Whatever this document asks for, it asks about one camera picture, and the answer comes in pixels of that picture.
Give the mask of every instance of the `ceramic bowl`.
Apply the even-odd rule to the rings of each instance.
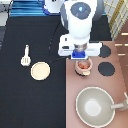
[[[79,118],[94,128],[105,127],[115,116],[112,97],[103,89],[88,87],[83,89],[76,98],[76,111]]]

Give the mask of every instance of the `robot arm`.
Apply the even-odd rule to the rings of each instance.
[[[98,56],[102,43],[89,43],[92,21],[98,20],[104,11],[103,0],[65,1],[61,6],[62,25],[69,34],[60,37],[60,56],[71,59],[87,59],[88,56]]]

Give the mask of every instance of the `cable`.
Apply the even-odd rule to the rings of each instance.
[[[11,6],[12,1],[13,1],[13,0],[11,0],[11,2],[9,3],[8,10],[7,10],[8,18],[9,18],[9,10],[11,10],[11,9],[9,9],[9,8],[10,8],[10,6]]]
[[[52,45],[53,37],[55,36],[55,33],[56,33],[56,31],[57,31],[57,29],[58,29],[60,23],[61,23],[61,21],[57,24],[57,26],[56,26],[56,28],[55,28],[55,31],[54,31],[54,33],[53,33],[53,35],[52,35],[50,44],[49,44],[49,61],[50,61],[50,62],[56,62],[56,61],[59,61],[59,60],[62,60],[62,59],[67,58],[67,57],[61,57],[61,58],[58,58],[58,59],[55,59],[55,60],[51,60],[51,59],[50,59],[50,57],[51,57],[50,51],[51,51],[51,45]]]

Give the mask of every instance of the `beige plate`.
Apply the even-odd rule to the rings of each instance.
[[[35,80],[44,80],[50,74],[50,67],[45,62],[38,62],[34,64],[31,68],[31,76]]]

